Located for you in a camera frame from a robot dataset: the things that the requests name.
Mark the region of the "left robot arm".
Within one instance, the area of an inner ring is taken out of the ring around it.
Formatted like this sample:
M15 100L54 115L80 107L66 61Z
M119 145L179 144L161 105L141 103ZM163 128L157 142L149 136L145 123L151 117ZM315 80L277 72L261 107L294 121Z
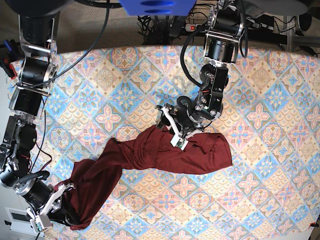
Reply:
M208 60L195 80L185 63L187 79L198 86L196 98L180 96L176 105L160 106L155 144L159 150L181 152L225 149L227 143L241 149L255 135L268 147L291 143L296 148L310 135L305 115L314 95L297 60L280 52L276 66L272 56L256 62L233 86L228 86L229 65L237 56L248 57L248 25L253 15L244 0L218 2L207 23L195 32L205 33L204 57Z

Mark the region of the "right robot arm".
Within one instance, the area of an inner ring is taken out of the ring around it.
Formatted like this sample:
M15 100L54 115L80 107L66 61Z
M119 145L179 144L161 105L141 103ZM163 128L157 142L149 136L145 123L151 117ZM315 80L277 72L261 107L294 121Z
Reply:
M52 227L53 222L66 226L80 220L67 202L73 184L57 188L46 185L49 172L32 172L30 152L37 142L34 120L50 95L50 82L57 75L53 63L60 10L66 0L9 0L8 6L18 14L19 41L24 60L12 95L9 117L0 146L0 184L15 191L28 203L27 214L36 233Z

